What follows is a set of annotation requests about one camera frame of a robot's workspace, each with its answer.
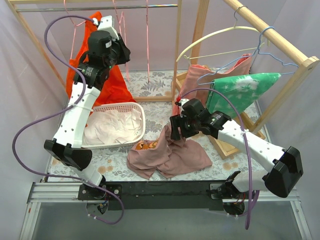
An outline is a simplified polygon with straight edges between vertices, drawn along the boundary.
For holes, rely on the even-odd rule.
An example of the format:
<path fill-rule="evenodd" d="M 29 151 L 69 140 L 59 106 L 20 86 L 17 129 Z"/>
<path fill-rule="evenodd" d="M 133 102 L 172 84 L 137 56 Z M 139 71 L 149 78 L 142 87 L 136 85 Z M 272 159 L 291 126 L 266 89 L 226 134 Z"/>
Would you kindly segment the dusty pink t shirt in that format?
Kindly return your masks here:
<path fill-rule="evenodd" d="M 155 171 L 165 178 L 200 171 L 212 166 L 212 161 L 196 141 L 171 139 L 171 126 L 163 127 L 156 140 L 140 140 L 128 152 L 127 167 L 144 179 Z"/>

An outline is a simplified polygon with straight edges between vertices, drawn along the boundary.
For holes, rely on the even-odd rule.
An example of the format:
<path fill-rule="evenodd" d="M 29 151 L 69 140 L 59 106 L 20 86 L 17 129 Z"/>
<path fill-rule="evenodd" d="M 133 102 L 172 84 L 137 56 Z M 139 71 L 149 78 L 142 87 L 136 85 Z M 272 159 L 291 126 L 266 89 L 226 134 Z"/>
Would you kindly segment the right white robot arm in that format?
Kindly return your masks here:
<path fill-rule="evenodd" d="M 247 172 L 236 171 L 213 193 L 237 199 L 249 191 L 270 191 L 286 198 L 303 175 L 301 154 L 291 146 L 284 149 L 273 145 L 251 132 L 245 132 L 230 116 L 221 111 L 210 113 L 196 98 L 181 99 L 178 114 L 170 117 L 172 140 L 189 138 L 198 133 L 226 142 L 245 153 L 263 169 Z"/>

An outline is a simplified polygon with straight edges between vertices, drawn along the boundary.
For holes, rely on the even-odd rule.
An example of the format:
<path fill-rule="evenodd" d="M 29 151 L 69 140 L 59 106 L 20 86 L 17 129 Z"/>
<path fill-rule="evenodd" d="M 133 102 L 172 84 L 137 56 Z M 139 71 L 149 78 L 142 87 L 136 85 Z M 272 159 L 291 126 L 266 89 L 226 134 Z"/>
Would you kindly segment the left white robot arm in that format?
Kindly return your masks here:
<path fill-rule="evenodd" d="M 83 133 L 110 70 L 127 63 L 131 52 L 119 33 L 112 36 L 108 31 L 97 30 L 90 34 L 87 43 L 88 51 L 73 68 L 71 96 L 61 125 L 53 139 L 45 141 L 44 148 L 81 179 L 91 183 L 89 194 L 101 200 L 106 196 L 106 187 L 101 184 L 103 176 L 91 163 L 92 151 L 82 147 Z"/>

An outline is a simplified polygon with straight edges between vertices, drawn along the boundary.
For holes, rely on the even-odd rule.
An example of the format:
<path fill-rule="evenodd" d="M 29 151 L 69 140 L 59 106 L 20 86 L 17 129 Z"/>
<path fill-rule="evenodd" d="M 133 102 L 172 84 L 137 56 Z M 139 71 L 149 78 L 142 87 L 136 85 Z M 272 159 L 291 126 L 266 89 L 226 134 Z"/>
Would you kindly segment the pink wire hanger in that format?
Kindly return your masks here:
<path fill-rule="evenodd" d="M 118 13 L 118 8 L 117 8 L 115 0 L 112 0 L 112 4 L 113 4 L 114 10 L 115 10 L 116 19 L 118 22 L 119 33 L 120 33 L 124 43 L 126 44 L 127 38 L 126 38 L 126 23 L 125 23 L 124 12 L 122 11 L 121 13 Z"/>

